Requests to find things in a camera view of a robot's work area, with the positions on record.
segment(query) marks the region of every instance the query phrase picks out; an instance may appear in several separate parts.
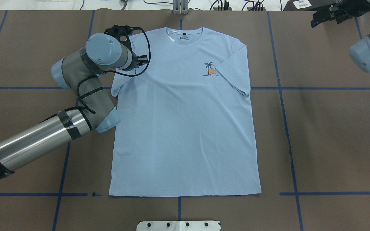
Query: black wire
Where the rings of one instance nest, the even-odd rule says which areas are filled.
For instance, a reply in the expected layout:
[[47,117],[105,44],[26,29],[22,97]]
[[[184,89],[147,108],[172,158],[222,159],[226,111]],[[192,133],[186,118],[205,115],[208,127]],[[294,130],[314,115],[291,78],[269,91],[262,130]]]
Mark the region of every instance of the black wire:
[[121,10],[124,10],[124,9],[127,7],[127,5],[128,5],[128,0],[126,0],[126,1],[124,2],[124,6],[122,7],[122,9],[121,9]]
[[243,10],[243,9],[245,9],[245,6],[248,4],[248,3],[252,3],[252,9],[250,9],[250,10],[252,10],[252,11],[254,11],[254,10],[261,10],[261,8],[262,8],[262,10],[263,10],[263,1],[264,0],[262,0],[261,2],[258,0],[258,1],[246,1],[246,3],[243,5],[243,7],[242,7],[242,9],[241,10]]
[[169,2],[147,3],[145,0],[144,0],[144,3],[146,3],[146,4],[161,4],[161,3],[173,4],[173,3],[169,3]]
[[214,2],[212,3],[212,5],[211,5],[211,7],[210,7],[210,9],[209,9],[209,10],[212,10],[212,7],[215,5],[215,3],[216,3],[216,2],[218,2],[218,10],[219,10],[219,7],[220,7],[219,2],[221,2],[221,3],[222,3],[222,0],[216,0],[216,1],[214,1]]
[[92,78],[97,78],[97,76],[95,76],[95,75],[93,75],[93,76],[90,76],[90,77],[88,77],[88,78],[86,78],[86,79],[83,79],[83,80],[81,80],[81,82],[79,82],[78,83],[78,85],[76,85],[76,98],[81,102],[81,104],[89,111],[89,112],[91,112],[92,114],[95,114],[96,112],[94,111],[94,110],[92,110],[92,109],[90,109],[89,107],[88,107],[88,105],[86,105],[86,103],[82,100],[82,98],[81,98],[81,95],[79,94],[79,88],[81,87],[81,84],[82,83],[85,83],[86,81],[88,81],[88,80],[90,80],[90,79],[92,79]]
[[109,72],[112,72],[112,73],[117,73],[117,74],[120,74],[120,75],[123,75],[123,76],[128,76],[128,77],[135,77],[135,76],[138,76],[138,75],[141,75],[142,73],[145,72],[145,70],[148,68],[149,66],[149,63],[151,61],[151,46],[149,44],[149,40],[148,40],[148,36],[146,35],[145,31],[140,28],[140,27],[135,27],[135,30],[141,30],[142,33],[144,34],[145,36],[145,39],[146,39],[146,42],[148,43],[148,53],[149,53],[149,58],[148,58],[148,63],[146,64],[144,70],[142,70],[142,72],[138,73],[138,74],[125,74],[125,73],[120,73],[120,72],[116,72],[114,70],[108,70],[108,71],[104,71],[105,73],[109,73]]

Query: palm tree logo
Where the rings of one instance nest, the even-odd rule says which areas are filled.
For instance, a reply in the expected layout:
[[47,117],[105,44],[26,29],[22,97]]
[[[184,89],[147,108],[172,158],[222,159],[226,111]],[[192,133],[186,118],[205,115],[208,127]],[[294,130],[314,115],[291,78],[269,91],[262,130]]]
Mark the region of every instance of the palm tree logo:
[[205,64],[205,68],[208,69],[208,75],[212,75],[212,74],[215,74],[216,71],[213,69],[213,62],[210,62],[210,63],[204,63]]

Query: neckline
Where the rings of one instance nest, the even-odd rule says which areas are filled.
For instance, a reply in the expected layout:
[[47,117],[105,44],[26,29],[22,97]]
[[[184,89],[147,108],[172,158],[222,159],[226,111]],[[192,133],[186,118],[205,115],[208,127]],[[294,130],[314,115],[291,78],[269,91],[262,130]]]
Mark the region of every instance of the neckline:
[[171,46],[174,46],[176,48],[190,48],[190,47],[194,47],[196,45],[198,45],[201,41],[203,41],[204,37],[205,37],[205,34],[207,33],[207,29],[204,28],[204,27],[201,27],[201,28],[198,28],[196,30],[176,30],[178,32],[180,32],[181,34],[182,33],[186,33],[186,34],[201,34],[201,36],[196,40],[194,41],[193,43],[191,44],[187,44],[187,45],[180,45],[180,44],[177,44],[173,41],[171,41],[168,37],[168,31],[170,30],[176,30],[176,29],[171,29],[169,27],[165,27],[163,28],[162,30],[162,37],[163,39],[168,43],[170,44]]

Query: brown table surface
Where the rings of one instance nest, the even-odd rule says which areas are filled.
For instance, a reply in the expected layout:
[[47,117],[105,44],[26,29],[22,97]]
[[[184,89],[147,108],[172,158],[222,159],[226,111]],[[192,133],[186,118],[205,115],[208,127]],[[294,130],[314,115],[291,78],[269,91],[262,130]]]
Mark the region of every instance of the brown table surface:
[[[224,231],[370,230],[370,73],[348,55],[370,33],[370,13],[311,28],[312,12],[0,11],[0,141],[75,104],[50,67],[89,35],[114,24],[179,29],[181,19],[184,30],[204,26],[248,46],[262,193],[108,196],[112,129],[0,180],[0,230],[135,230],[139,221],[205,219]],[[112,78],[103,76],[104,85]]]

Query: printed graphic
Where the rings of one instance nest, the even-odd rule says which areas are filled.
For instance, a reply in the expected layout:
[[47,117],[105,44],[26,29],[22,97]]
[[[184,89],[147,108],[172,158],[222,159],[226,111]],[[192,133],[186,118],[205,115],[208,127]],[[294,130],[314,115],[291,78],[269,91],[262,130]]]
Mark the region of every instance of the printed graphic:
[[215,69],[213,69],[213,62],[204,63],[205,68],[208,69],[207,74],[204,76],[217,76]]

